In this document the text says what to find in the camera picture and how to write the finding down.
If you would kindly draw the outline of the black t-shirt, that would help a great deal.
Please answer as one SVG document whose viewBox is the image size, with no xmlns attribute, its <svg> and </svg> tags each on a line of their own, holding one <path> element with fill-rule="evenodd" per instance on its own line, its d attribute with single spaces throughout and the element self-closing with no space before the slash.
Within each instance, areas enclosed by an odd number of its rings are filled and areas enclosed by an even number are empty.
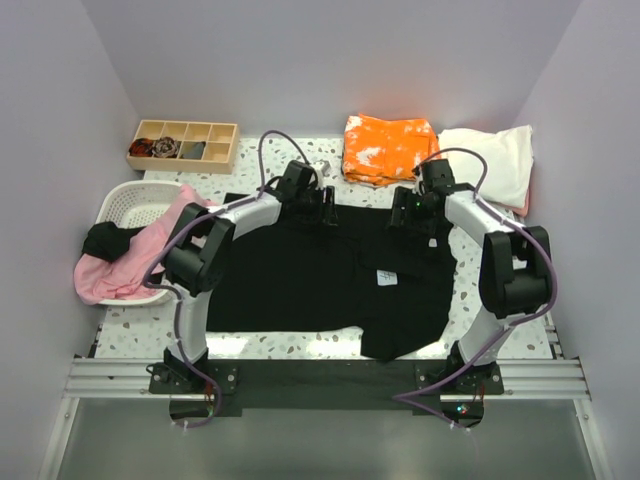
<svg viewBox="0 0 640 480">
<path fill-rule="evenodd" d="M 339 205 L 334 226 L 295 220 L 231 246 L 208 307 L 209 332 L 362 331 L 360 353 L 390 361 L 440 339 L 457 261 L 451 224 L 391 229 L 389 211 Z"/>
</svg>

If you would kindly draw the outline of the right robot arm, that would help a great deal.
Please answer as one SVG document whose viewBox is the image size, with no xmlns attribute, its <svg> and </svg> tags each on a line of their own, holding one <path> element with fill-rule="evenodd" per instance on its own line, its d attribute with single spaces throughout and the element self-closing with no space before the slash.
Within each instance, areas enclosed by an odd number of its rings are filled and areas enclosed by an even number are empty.
<svg viewBox="0 0 640 480">
<path fill-rule="evenodd" d="M 442 222 L 462 229 L 481 247 L 477 281 L 481 307 L 469 329 L 451 347 L 445 379 L 459 393 L 481 380 L 480 367 L 496 361 L 516 327 L 544 315 L 557 296 L 549 235 L 501 214 L 468 184 L 417 193 L 395 190 L 390 227 L 426 232 Z"/>
</svg>

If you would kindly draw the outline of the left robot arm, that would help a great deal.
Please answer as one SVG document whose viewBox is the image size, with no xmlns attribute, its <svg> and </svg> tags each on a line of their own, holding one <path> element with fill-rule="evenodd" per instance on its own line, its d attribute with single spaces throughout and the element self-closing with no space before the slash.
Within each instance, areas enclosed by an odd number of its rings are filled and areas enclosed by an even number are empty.
<svg viewBox="0 0 640 480">
<path fill-rule="evenodd" d="M 229 263 L 233 242 L 281 220 L 335 225 L 335 188 L 324 184 L 328 170 L 325 161 L 291 161 L 280 177 L 251 195 L 214 207 L 189 203 L 181 211 L 161 264 L 167 287 L 178 301 L 175 344 L 165 357 L 178 361 L 171 378 L 183 391 L 196 392 L 206 383 L 208 304 Z"/>
</svg>

